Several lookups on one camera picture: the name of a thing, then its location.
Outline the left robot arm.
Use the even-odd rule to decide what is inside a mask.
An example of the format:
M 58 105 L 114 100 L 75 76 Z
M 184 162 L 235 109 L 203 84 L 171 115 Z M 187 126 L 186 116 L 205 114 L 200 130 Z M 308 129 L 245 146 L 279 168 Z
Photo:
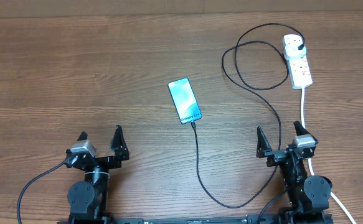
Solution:
M 113 215 L 106 210 L 109 171 L 120 168 L 121 163 L 130 158 L 120 125 L 116 127 L 110 150 L 114 153 L 112 156 L 97 157 L 97 150 L 86 132 L 82 132 L 76 143 L 66 150 L 64 164 L 84 171 L 84 180 L 68 190 L 68 223 L 115 223 Z

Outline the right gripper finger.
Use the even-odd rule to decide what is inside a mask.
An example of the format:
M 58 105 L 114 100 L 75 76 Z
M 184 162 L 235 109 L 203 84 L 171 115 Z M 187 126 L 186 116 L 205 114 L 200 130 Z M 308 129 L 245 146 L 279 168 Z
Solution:
M 272 152 L 272 148 L 268 139 L 266 138 L 262 128 L 260 126 L 257 127 L 257 158 L 267 157 Z
M 303 125 L 299 121 L 295 121 L 293 124 L 294 124 L 297 136 L 309 134 L 309 132 L 303 127 Z

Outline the blue Galaxy smartphone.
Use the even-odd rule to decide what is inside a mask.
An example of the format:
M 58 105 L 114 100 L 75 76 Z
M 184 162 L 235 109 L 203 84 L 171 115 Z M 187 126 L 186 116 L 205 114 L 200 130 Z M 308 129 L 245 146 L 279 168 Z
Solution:
M 188 78 L 169 82 L 167 86 L 181 124 L 202 118 L 202 112 Z

